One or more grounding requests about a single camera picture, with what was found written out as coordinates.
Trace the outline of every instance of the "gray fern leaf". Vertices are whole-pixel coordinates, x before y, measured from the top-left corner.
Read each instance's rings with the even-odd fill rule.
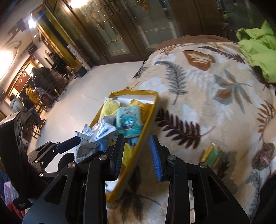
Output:
[[[255,187],[255,195],[252,200],[252,203],[250,204],[251,206],[249,209],[250,214],[248,214],[250,221],[252,221],[256,214],[259,201],[260,201],[260,191],[261,191],[261,185],[262,185],[262,179],[261,179],[260,173],[257,171],[251,173],[251,175],[247,178],[246,183],[251,183],[253,187]]]
[[[184,81],[186,72],[184,72],[184,69],[180,65],[169,61],[157,61],[155,65],[164,65],[166,67],[166,79],[168,80],[169,87],[171,87],[169,91],[176,94],[176,98],[173,102],[173,105],[175,105],[179,95],[188,93],[188,91],[184,90],[186,88],[185,84],[187,83]]]
[[[142,73],[146,71],[148,67],[145,67],[144,65],[141,66],[141,68],[138,70],[138,72],[135,74],[133,78],[138,79],[141,77]]]

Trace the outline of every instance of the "cardboard box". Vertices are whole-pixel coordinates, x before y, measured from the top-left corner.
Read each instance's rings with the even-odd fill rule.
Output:
[[[143,146],[146,141],[149,141],[150,128],[154,125],[156,115],[159,110],[159,97],[158,93],[150,90],[121,90],[118,92],[113,92],[109,95],[110,98],[114,98],[120,101],[120,106],[128,106],[132,99],[138,100],[141,103],[150,103],[152,107],[149,111],[148,118],[144,123],[144,127],[139,136],[138,142],[133,149],[132,158],[128,162],[128,165],[125,167],[122,174],[119,176],[118,181],[116,181],[116,186],[110,194],[106,194],[106,201],[110,203],[115,203],[118,200],[122,193],[124,192],[128,181],[132,175],[134,168],[137,165],[139,156],[143,150]],[[93,127],[99,120],[102,107],[97,113],[96,117],[92,121],[90,127]]]

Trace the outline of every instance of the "glass door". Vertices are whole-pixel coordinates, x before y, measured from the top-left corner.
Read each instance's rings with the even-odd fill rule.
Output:
[[[87,58],[92,65],[107,64],[108,61],[98,49],[97,45],[89,38],[83,27],[78,24],[70,10],[63,2],[47,0],[47,6],[53,12],[55,19],[79,48],[81,54]]]
[[[130,35],[116,14],[116,3],[104,0],[70,0],[63,5],[80,21],[110,62],[141,60]]]
[[[145,54],[151,54],[163,41],[181,37],[168,0],[120,0],[120,3],[135,29],[131,37],[138,37]]]

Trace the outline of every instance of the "lamp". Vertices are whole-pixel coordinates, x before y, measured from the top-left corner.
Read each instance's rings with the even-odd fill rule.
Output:
[[[74,8],[80,8],[86,5],[88,0],[71,0],[70,6]]]
[[[0,52],[0,79],[5,75],[13,61],[12,53],[8,51]]]
[[[35,21],[31,18],[30,20],[29,20],[29,28],[35,28],[36,27],[36,23],[35,23]]]

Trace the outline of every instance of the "person in yellow jacket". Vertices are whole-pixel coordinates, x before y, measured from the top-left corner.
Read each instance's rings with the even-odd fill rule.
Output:
[[[39,102],[38,94],[35,92],[35,90],[30,85],[27,85],[26,95],[31,99],[32,102],[34,102],[34,103]]]

